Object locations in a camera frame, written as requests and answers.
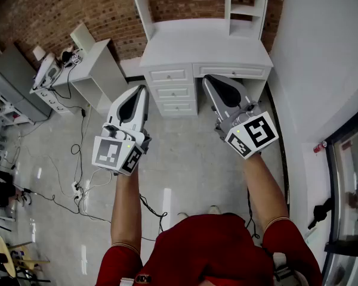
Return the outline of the white desk with hutch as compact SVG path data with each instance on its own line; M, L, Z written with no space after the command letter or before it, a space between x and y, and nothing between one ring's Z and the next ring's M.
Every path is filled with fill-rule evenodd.
M197 80L203 76L194 76L194 64L264 67L264 79L230 77L241 79L250 98L259 100L273 66L261 42L268 0L224 0L223 18L162 22L153 21L148 0L134 1L147 36L140 67L149 89L193 85L197 102ZM187 80L152 81L150 71L170 69L185 69Z

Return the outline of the round wooden stool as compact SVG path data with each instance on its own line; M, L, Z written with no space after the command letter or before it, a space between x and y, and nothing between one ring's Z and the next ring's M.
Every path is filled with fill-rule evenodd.
M10 277L17 277L17 268L25 269L26 271L37 271L40 270L38 268L39 265L50 263L49 260L32 259L27 248L30 244L33 244L33 241L7 245L0 236L0 263L4 266Z

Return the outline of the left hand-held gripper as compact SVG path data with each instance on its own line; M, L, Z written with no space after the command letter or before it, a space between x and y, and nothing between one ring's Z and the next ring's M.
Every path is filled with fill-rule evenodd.
M110 106L101 135L95 137L92 164L116 175L131 175L152 140L143 130L148 111L149 91L145 85L121 94Z

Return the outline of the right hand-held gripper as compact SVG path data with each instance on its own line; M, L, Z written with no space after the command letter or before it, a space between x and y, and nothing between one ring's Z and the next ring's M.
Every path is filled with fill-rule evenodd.
M217 113L239 108L225 120L218 119L215 131L242 158L250 158L279 139L269 113L251 102L242 83L222 75L205 75L202 86Z

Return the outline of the white spare hand-held gripper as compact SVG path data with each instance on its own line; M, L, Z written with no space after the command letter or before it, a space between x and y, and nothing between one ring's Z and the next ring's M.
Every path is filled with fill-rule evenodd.
M36 76L33 77L32 89L35 91L39 88L51 86L64 69L76 66L82 61L80 52L80 49L73 49L71 46L68 47L67 51L63 51L59 57L52 52L46 53L41 60Z

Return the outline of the person's red shirt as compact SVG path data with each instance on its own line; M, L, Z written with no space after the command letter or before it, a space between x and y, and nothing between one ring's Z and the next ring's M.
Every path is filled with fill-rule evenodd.
M256 246L235 214L190 216L157 237L146 263L136 250L120 243L103 257L96 286L273 286L273 255L282 253L290 270L309 286L321 286L319 265L298 228L287 218L272 221Z

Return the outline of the person's left forearm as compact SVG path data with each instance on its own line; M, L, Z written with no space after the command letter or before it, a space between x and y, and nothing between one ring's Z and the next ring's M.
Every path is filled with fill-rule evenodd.
M111 243L141 249L141 201L138 167L131 176L118 175L111 220Z

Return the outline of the white flat board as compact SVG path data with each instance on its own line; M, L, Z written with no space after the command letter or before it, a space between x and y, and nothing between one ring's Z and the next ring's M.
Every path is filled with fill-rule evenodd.
M88 54L95 44L94 37L84 23L79 24L70 34L70 37L84 54Z

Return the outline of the black framed glass door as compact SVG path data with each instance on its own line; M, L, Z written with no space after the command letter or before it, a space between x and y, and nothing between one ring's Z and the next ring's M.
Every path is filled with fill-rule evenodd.
M331 230L324 286L358 286L358 112L327 139Z

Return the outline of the white shelf rack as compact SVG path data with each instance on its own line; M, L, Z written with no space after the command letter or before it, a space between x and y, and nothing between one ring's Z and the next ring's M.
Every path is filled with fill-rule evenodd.
M18 126L23 123L35 124L15 106L23 99L24 97L0 74L0 127Z

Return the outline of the small beige box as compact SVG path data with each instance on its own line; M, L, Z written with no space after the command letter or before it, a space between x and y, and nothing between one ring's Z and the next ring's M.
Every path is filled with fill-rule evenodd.
M34 56L35 56L37 61L41 61L45 57L46 52L41 46L37 45L33 49L33 54L34 54Z

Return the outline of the person's right forearm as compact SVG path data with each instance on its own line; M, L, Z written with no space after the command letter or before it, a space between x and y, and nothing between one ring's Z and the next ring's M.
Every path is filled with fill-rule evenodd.
M243 162L243 174L263 231L275 220L289 218L285 197L260 154Z

